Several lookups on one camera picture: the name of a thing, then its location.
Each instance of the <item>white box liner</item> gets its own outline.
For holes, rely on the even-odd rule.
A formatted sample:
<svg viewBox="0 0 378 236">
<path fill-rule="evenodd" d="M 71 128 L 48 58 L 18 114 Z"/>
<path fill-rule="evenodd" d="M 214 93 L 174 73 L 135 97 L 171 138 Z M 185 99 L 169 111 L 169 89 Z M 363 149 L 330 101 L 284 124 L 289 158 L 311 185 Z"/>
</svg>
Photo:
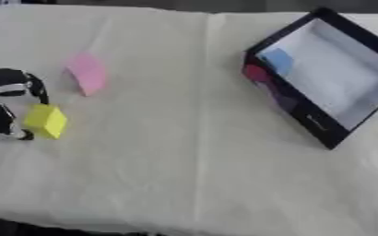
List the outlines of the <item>white box liner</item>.
<svg viewBox="0 0 378 236">
<path fill-rule="evenodd" d="M 378 53 L 315 19 L 264 49 L 293 59 L 285 79 L 308 99 L 353 129 L 378 107 Z"/>
</svg>

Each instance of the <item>fabric surface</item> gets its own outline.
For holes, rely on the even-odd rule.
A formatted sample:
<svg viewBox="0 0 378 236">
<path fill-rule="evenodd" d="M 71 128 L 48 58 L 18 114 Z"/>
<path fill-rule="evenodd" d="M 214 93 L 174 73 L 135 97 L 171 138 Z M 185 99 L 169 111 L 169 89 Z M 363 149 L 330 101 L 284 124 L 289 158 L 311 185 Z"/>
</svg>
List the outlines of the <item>fabric surface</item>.
<svg viewBox="0 0 378 236">
<path fill-rule="evenodd" d="M 0 218 L 172 235 L 378 236 L 378 113 L 328 151 L 241 74 L 301 13 L 0 6 L 0 67 L 42 78 L 59 140 L 0 138 Z M 349 15 L 378 34 L 378 15 Z M 84 98 L 78 53 L 107 69 Z M 33 98 L 4 98 L 23 117 Z"/>
</svg>

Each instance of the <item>foam block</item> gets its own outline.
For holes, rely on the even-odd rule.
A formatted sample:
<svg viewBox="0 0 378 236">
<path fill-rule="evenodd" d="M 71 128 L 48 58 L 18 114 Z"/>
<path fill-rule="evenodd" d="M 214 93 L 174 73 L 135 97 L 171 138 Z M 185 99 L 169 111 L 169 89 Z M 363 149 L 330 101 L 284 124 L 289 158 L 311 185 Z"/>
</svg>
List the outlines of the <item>foam block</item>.
<svg viewBox="0 0 378 236">
<path fill-rule="evenodd" d="M 63 133 L 67 118 L 56 106 L 35 104 L 24 119 L 24 125 L 41 136 L 57 139 Z"/>
<path fill-rule="evenodd" d="M 67 69 L 74 76 L 85 96 L 102 89 L 106 82 L 106 72 L 101 62 L 89 53 L 81 53 L 73 58 Z"/>
<path fill-rule="evenodd" d="M 288 74 L 294 61 L 290 55 L 279 48 L 266 53 L 261 53 L 258 57 L 267 61 L 281 76 L 286 76 Z"/>
</svg>

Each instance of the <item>pink object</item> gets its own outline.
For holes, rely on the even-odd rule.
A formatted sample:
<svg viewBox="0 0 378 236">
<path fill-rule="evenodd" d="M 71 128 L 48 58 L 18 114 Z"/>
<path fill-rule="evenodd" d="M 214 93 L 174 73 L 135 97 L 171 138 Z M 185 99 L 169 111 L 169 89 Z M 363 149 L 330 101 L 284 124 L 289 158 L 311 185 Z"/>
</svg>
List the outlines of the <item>pink object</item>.
<svg viewBox="0 0 378 236">
<path fill-rule="evenodd" d="M 73 74 L 85 96 L 102 89 L 106 82 L 106 72 L 99 60 L 89 53 L 81 53 L 72 59 L 67 69 Z"/>
<path fill-rule="evenodd" d="M 253 82 L 263 83 L 271 79 L 263 68 L 256 65 L 247 65 L 243 69 L 243 73 Z"/>
</svg>

